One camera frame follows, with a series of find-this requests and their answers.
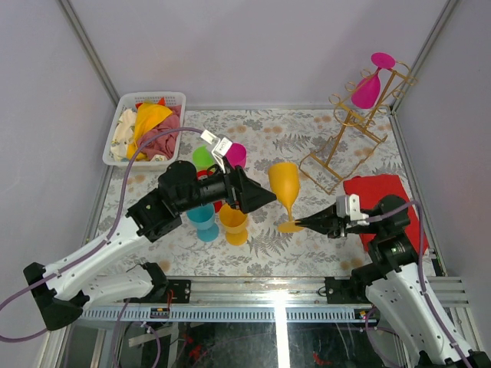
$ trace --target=green cup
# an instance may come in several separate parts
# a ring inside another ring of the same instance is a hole
[[[196,148],[193,152],[193,163],[196,166],[197,171],[207,170],[210,166],[215,164],[215,160],[212,155],[206,149],[206,146]]]

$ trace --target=pink wine glass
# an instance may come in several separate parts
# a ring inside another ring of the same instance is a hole
[[[375,64],[377,70],[368,79],[363,79],[358,83],[356,92],[351,96],[351,102],[361,109],[370,109],[377,102],[378,95],[381,92],[381,80],[378,77],[378,72],[381,69],[390,70],[396,64],[393,57],[383,52],[376,52],[371,55],[371,61]]]

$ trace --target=orange cup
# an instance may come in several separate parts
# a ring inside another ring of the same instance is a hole
[[[225,239],[231,245],[242,245],[247,242],[247,215],[240,210],[233,209],[228,204],[223,205],[219,212],[219,219],[225,228]]]

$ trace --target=pink cup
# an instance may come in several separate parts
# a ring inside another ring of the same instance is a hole
[[[225,157],[232,167],[241,166],[244,168],[247,160],[247,149],[240,143],[232,143]]]

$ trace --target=red cup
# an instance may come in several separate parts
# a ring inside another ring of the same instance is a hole
[[[206,179],[208,176],[211,176],[212,174],[213,171],[201,170],[196,175],[198,176],[198,179]],[[213,207],[215,208],[215,213],[219,212],[219,210],[222,208],[222,205],[223,205],[222,201],[213,203]]]

